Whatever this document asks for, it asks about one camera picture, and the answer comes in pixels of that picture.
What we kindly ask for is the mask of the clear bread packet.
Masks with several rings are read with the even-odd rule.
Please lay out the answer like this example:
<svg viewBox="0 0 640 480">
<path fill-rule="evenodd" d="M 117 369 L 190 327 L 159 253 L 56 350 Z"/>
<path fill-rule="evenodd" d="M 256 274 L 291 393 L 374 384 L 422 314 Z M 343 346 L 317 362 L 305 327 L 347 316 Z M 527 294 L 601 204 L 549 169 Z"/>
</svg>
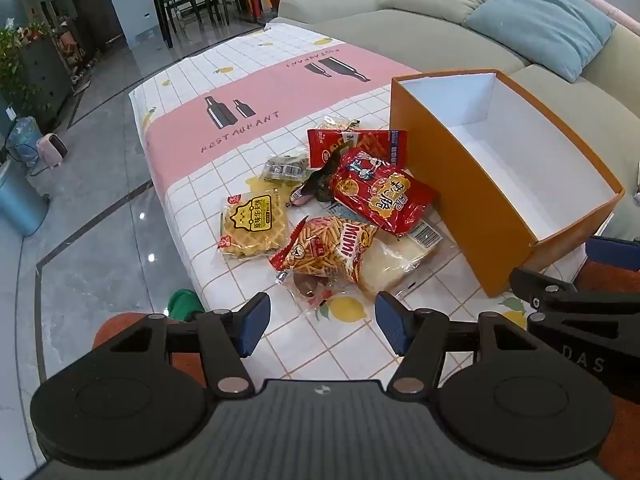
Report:
<svg viewBox="0 0 640 480">
<path fill-rule="evenodd" d="M 425 220 L 401 237 L 379 230 L 361 257 L 358 287 L 369 297 L 378 292 L 398 292 L 409 275 L 437 252 L 443 240 Z"/>
</svg>

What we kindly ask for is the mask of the yellow waffle cookie packet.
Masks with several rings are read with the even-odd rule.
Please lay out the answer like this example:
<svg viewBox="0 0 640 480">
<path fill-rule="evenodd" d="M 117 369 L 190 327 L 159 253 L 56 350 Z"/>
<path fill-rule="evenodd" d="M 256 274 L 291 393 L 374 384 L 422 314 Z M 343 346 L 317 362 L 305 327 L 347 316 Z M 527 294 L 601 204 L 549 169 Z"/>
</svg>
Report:
<svg viewBox="0 0 640 480">
<path fill-rule="evenodd" d="M 218 249 L 232 258 L 253 258 L 283 247 L 288 211 L 275 188 L 228 196 L 220 214 Z"/>
</svg>

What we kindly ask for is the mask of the striped fries snack bag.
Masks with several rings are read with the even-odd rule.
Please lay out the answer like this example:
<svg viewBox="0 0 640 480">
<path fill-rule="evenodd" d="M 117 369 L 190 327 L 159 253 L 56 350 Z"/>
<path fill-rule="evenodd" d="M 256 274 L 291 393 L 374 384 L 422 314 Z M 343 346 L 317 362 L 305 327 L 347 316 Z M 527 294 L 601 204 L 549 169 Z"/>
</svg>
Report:
<svg viewBox="0 0 640 480">
<path fill-rule="evenodd" d="M 290 240 L 269 260 L 278 272 L 317 278 L 346 278 L 357 283 L 360 262 L 378 232 L 373 224 L 335 216 L 305 217 Z"/>
</svg>

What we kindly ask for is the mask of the red chip bag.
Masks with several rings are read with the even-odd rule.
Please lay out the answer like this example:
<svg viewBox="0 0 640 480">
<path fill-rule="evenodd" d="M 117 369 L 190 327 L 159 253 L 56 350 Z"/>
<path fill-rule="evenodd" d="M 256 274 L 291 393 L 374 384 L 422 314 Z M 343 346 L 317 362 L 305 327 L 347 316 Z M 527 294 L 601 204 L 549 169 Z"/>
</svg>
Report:
<svg viewBox="0 0 640 480">
<path fill-rule="evenodd" d="M 363 148 L 341 157 L 330 189 L 339 203 L 397 237 L 408 234 L 437 197 L 434 188 Z"/>
</svg>

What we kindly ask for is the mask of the dark candy packet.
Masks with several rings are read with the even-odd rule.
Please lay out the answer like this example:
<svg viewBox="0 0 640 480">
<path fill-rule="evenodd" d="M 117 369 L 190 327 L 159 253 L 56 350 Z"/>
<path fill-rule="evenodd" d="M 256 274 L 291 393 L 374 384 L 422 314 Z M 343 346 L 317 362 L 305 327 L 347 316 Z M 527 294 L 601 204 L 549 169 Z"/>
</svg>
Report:
<svg viewBox="0 0 640 480">
<path fill-rule="evenodd" d="M 344 151 L 344 148 L 335 150 L 322 168 L 314 170 L 304 183 L 294 188 L 288 199 L 288 206 L 301 207 L 312 198 L 320 203 L 331 203 L 333 200 L 331 180 L 340 166 Z"/>
</svg>

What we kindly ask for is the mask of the clear nut snack packet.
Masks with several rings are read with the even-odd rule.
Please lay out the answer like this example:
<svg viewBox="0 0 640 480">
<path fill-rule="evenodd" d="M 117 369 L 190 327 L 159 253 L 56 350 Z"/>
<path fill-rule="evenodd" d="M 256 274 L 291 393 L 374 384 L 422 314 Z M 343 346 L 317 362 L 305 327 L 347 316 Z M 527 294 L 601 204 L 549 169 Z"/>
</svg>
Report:
<svg viewBox="0 0 640 480">
<path fill-rule="evenodd" d="M 276 182 L 304 182 L 310 175 L 306 155 L 270 157 L 262 167 L 262 178 Z"/>
</svg>

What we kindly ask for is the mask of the red snack packet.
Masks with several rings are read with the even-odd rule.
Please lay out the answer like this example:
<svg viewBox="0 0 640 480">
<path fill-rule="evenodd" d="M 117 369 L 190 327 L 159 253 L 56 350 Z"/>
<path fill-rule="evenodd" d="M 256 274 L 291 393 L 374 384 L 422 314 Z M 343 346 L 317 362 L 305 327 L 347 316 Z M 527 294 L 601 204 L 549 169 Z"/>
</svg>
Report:
<svg viewBox="0 0 640 480">
<path fill-rule="evenodd" d="M 309 165 L 322 167 L 332 153 L 342 148 L 362 148 L 369 155 L 405 168 L 408 160 L 408 132 L 406 130 L 336 130 L 309 129 L 307 131 Z"/>
</svg>

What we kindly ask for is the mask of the clear peanut packet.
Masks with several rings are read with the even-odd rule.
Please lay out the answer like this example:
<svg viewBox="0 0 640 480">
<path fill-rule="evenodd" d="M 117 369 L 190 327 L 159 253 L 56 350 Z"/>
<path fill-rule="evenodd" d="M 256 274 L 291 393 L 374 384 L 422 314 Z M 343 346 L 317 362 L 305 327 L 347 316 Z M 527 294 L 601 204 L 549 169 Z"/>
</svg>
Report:
<svg viewBox="0 0 640 480">
<path fill-rule="evenodd" d="M 331 129 L 348 131 L 357 129 L 360 125 L 359 119 L 349 119 L 343 116 L 323 115 L 317 122 L 318 129 Z"/>
</svg>

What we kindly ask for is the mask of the orange clothed leg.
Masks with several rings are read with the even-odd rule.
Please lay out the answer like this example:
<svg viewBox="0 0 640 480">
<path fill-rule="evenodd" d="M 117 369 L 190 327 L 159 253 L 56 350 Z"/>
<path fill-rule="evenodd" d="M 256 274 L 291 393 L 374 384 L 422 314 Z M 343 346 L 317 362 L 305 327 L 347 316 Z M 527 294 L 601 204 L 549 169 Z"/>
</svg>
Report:
<svg viewBox="0 0 640 480">
<path fill-rule="evenodd" d="M 146 314 L 137 312 L 119 313 L 105 321 L 96 331 L 93 338 L 92 348 L 96 349 L 107 341 L 126 332 L 131 326 L 146 318 Z M 150 348 L 152 332 L 144 328 L 139 330 L 134 336 L 122 341 L 124 348 L 122 352 L 145 352 Z M 206 386 L 205 376 L 202 370 L 201 358 L 197 353 L 177 353 L 171 355 L 171 366 L 176 370 L 181 370 L 196 380 L 202 387 Z"/>
</svg>

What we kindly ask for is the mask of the green object on floor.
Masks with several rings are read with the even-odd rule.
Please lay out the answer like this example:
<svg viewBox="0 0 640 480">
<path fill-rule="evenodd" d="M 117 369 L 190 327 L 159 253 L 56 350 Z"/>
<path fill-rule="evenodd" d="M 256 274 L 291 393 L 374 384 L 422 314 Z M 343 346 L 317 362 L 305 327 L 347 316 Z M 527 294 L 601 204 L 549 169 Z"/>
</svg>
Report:
<svg viewBox="0 0 640 480">
<path fill-rule="evenodd" d="M 179 289 L 172 294 L 168 301 L 168 318 L 178 322 L 192 322 L 205 309 L 196 292 L 190 289 Z"/>
</svg>

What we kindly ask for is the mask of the orange cardboard box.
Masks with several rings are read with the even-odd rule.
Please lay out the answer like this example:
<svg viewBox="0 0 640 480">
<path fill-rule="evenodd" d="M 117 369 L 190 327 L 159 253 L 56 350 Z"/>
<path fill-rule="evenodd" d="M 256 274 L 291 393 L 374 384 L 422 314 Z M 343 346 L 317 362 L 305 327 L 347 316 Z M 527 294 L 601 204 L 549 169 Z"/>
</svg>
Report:
<svg viewBox="0 0 640 480">
<path fill-rule="evenodd" d="M 582 246 L 625 190 L 550 108 L 498 70 L 396 77 L 390 125 L 407 167 L 487 296 L 513 269 L 539 272 Z"/>
</svg>

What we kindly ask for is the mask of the grey-green sofa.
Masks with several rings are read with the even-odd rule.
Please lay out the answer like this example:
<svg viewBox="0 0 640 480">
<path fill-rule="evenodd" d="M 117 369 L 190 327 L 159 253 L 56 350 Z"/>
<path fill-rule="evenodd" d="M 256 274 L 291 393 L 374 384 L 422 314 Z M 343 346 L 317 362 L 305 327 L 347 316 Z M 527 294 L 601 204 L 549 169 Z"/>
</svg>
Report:
<svg viewBox="0 0 640 480">
<path fill-rule="evenodd" d="M 341 39 L 422 73 L 495 68 L 571 126 L 626 188 L 606 237 L 636 240 L 632 197 L 639 163 L 639 38 L 617 25 L 574 82 L 461 25 L 393 10 L 382 0 L 282 0 L 278 22 Z"/>
</svg>

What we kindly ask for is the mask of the blue water bottle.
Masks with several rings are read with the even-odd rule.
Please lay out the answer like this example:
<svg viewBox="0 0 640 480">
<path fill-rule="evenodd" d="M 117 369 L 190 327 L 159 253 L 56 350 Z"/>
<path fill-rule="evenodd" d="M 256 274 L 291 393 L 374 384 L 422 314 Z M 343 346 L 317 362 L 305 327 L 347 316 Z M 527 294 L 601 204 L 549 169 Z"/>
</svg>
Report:
<svg viewBox="0 0 640 480">
<path fill-rule="evenodd" d="M 6 139 L 9 154 L 28 168 L 39 162 L 38 141 L 42 133 L 38 122 L 32 116 L 19 117 Z"/>
</svg>

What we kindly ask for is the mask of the dark cabinet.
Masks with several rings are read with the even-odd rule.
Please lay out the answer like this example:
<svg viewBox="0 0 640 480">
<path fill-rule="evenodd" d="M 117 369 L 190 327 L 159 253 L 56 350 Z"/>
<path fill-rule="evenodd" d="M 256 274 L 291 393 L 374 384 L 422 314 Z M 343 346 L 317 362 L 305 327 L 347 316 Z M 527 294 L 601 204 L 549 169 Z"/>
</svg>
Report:
<svg viewBox="0 0 640 480">
<path fill-rule="evenodd" d="M 31 42 L 20 51 L 25 67 L 25 78 L 34 89 L 34 117 L 38 125 L 48 128 L 58 117 L 58 112 L 72 93 L 70 74 L 48 36 Z"/>
</svg>

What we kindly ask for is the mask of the green potted plant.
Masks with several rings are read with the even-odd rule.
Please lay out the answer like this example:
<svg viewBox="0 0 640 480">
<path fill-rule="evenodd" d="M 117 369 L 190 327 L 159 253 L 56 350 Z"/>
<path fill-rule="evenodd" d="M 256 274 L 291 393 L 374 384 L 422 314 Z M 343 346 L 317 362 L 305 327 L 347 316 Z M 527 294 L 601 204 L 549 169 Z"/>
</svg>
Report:
<svg viewBox="0 0 640 480">
<path fill-rule="evenodd" d="M 48 36 L 43 22 L 1 29 L 1 96 L 20 115 L 38 118 L 51 107 L 41 102 L 41 92 L 27 81 L 21 50 Z"/>
</svg>

